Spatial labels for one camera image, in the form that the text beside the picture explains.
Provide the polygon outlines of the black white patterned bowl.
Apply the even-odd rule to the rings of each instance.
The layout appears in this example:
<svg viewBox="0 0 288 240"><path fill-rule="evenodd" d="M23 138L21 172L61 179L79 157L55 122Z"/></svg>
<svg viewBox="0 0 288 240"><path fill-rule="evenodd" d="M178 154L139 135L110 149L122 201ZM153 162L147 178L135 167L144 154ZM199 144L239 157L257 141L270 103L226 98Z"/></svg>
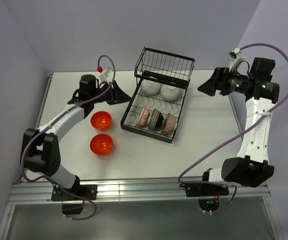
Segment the black white patterned bowl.
<svg viewBox="0 0 288 240"><path fill-rule="evenodd" d="M175 126L176 126L176 118L173 114L169 113L166 116L164 127L161 133L163 135L169 135L174 130Z"/></svg>

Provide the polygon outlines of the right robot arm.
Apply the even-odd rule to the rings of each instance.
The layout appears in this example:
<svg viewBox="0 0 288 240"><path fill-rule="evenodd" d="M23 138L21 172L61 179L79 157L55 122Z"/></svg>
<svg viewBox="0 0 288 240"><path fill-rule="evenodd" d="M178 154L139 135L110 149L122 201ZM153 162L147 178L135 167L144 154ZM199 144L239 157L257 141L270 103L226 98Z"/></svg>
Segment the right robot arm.
<svg viewBox="0 0 288 240"><path fill-rule="evenodd" d="M198 91L215 96L232 92L245 96L246 133L236 157L227 158L221 168L208 169L207 177L200 183L201 191L211 195L217 183L234 182L255 188L273 176L274 166L269 164L267 146L272 113L279 97L279 85L271 82L275 61L256 57L250 72L239 74L237 70L217 67L209 80L198 87Z"/></svg>

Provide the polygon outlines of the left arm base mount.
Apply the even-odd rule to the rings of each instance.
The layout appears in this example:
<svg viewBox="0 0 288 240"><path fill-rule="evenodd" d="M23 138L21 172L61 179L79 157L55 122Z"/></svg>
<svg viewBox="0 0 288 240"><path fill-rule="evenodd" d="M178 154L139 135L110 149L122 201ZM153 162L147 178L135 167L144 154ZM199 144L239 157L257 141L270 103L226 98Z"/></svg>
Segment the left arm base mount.
<svg viewBox="0 0 288 240"><path fill-rule="evenodd" d="M98 186L96 184L82 184L77 193L67 194L57 186L53 187L52 202L62 202L62 213L66 216L79 215L86 203L97 206L93 202L97 197Z"/></svg>

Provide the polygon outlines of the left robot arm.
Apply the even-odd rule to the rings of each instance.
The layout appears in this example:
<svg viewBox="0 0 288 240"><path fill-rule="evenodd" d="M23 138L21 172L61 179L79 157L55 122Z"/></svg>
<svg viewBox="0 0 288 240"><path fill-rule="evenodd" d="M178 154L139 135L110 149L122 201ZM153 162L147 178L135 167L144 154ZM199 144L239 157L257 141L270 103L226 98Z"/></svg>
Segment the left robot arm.
<svg viewBox="0 0 288 240"><path fill-rule="evenodd" d="M22 176L32 182L25 171L40 173L61 188L68 199L77 199L81 196L80 179L61 164L61 139L91 113L95 104L106 102L116 105L130 100L131 97L120 89L115 80L107 82L91 74L81 76L79 88L63 111L42 127L29 128L24 132L20 160Z"/></svg>

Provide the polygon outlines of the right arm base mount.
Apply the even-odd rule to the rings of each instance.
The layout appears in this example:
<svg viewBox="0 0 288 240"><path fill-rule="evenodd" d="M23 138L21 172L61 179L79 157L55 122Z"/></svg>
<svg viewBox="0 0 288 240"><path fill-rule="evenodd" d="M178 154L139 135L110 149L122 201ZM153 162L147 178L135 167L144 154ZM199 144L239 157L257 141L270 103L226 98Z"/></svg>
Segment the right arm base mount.
<svg viewBox="0 0 288 240"><path fill-rule="evenodd" d="M220 197L229 195L228 187L221 183L207 181L180 181L180 187L185 189L185 195L192 197Z"/></svg>

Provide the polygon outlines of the orange white patterned bowl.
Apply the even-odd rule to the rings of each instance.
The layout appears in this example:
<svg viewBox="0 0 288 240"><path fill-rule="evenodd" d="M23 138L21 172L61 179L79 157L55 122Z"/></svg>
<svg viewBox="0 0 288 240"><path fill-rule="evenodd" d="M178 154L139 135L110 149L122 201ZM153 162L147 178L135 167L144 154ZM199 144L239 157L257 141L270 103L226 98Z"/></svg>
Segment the orange white patterned bowl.
<svg viewBox="0 0 288 240"><path fill-rule="evenodd" d="M143 107L139 115L136 126L140 128L147 127L150 121L150 111L147 107Z"/></svg>

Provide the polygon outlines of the brown beige bowl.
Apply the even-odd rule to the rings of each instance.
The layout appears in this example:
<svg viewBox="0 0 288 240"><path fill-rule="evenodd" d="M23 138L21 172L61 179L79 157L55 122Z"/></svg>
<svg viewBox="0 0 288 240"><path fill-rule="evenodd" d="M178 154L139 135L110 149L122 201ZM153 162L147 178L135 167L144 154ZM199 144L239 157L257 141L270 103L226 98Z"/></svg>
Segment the brown beige bowl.
<svg viewBox="0 0 288 240"><path fill-rule="evenodd" d="M149 120L148 129L158 131L162 128L164 117L158 109L154 109Z"/></svg>

